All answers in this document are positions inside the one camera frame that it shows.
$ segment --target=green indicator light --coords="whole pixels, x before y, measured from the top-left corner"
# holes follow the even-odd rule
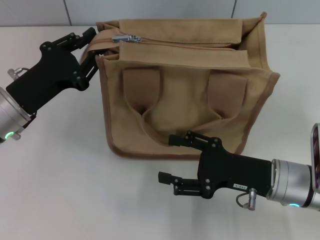
[[[13,134],[15,134],[15,133],[13,131],[11,131],[11,132],[7,133],[4,138],[8,139],[8,137],[11,137]]]
[[[299,204],[296,204],[296,203],[290,203],[289,205],[290,205],[290,206],[297,207],[297,208],[300,208]]]

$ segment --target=white table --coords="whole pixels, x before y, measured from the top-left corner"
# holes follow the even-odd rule
[[[0,86],[12,82],[9,68],[39,61],[41,43],[87,28],[0,28]],[[320,122],[320,25],[266,25],[266,39],[269,65],[281,77],[243,154],[311,164],[310,131]],[[158,183],[158,171],[196,178],[197,169],[196,161],[114,155],[96,74],[88,90],[63,91],[20,141],[0,146],[0,239],[318,239],[320,212],[259,196],[251,212],[236,204],[235,190],[219,189],[205,200],[174,196],[172,185]]]

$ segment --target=zipper pull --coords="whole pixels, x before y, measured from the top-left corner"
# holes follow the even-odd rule
[[[140,43],[141,37],[136,35],[122,35],[122,36],[113,36],[112,42],[119,43],[120,41],[124,42],[133,42],[133,43]]]

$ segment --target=bag handle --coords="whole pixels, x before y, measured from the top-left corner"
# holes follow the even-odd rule
[[[160,135],[146,117],[160,97],[160,70],[156,68],[135,68],[123,71],[124,98],[132,109],[141,128],[154,141],[168,146],[168,137]]]
[[[219,128],[236,118],[245,99],[247,79],[240,75],[212,70],[208,79],[208,108],[222,119],[198,126],[193,131],[205,133]],[[141,129],[154,141],[168,146],[168,137],[159,134],[147,121],[148,112],[158,103],[161,95],[161,74],[157,68],[123,70],[123,91],[128,106]]]

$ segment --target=tan canvas bag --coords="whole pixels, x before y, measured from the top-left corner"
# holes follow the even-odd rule
[[[86,52],[100,71],[106,135],[121,156],[199,158],[168,146],[188,130],[240,154],[279,78],[267,63],[263,13],[251,19],[125,19],[97,23]],[[135,35],[141,42],[112,37]]]

